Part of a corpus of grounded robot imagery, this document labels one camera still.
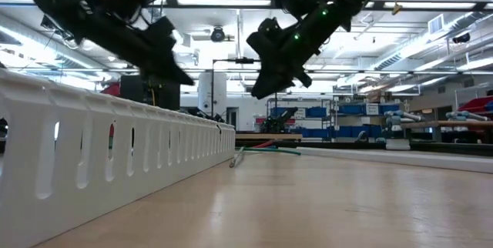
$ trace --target white fence panel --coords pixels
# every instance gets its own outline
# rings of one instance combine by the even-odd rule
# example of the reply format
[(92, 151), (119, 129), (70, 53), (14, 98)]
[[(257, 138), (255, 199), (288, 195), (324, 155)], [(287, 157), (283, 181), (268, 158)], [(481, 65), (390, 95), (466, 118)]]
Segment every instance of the white fence panel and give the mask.
[(234, 154), (232, 126), (0, 69), (2, 117), (1, 247), (35, 245)]

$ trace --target red cable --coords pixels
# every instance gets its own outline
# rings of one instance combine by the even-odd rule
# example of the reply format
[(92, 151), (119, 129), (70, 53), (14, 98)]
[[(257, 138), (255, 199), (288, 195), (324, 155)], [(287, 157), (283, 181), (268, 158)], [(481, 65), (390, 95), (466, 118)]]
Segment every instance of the red cable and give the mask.
[(259, 144), (257, 146), (254, 146), (252, 148), (265, 148), (265, 147), (268, 147), (268, 146), (272, 146), (273, 143), (274, 143), (274, 140), (272, 139), (272, 140), (269, 140), (269, 141), (267, 141), (267, 142), (265, 142), (263, 144)]

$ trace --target wooden floor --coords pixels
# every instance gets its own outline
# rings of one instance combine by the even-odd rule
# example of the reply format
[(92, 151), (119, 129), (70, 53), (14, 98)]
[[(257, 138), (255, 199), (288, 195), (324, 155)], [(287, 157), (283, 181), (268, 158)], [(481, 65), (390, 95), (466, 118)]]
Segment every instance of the wooden floor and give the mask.
[(40, 247), (493, 247), (493, 176), (251, 154)]

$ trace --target security camera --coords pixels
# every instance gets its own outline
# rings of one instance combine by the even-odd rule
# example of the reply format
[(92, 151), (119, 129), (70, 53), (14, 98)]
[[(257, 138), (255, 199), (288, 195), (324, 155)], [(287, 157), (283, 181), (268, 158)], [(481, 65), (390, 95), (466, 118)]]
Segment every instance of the security camera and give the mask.
[(215, 27), (213, 32), (210, 34), (210, 40), (212, 42), (222, 42), (226, 38), (224, 34), (223, 27)]

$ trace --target green cable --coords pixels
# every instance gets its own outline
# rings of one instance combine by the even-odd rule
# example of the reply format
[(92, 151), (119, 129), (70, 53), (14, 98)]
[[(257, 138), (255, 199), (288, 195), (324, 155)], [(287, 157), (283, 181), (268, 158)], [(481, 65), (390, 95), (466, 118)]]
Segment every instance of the green cable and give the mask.
[(301, 152), (294, 152), (294, 151), (289, 151), (289, 150), (284, 150), (284, 149), (272, 149), (272, 148), (244, 148), (243, 151), (250, 151), (250, 152), (285, 152), (285, 153), (290, 153), (294, 154), (297, 156), (301, 156)]

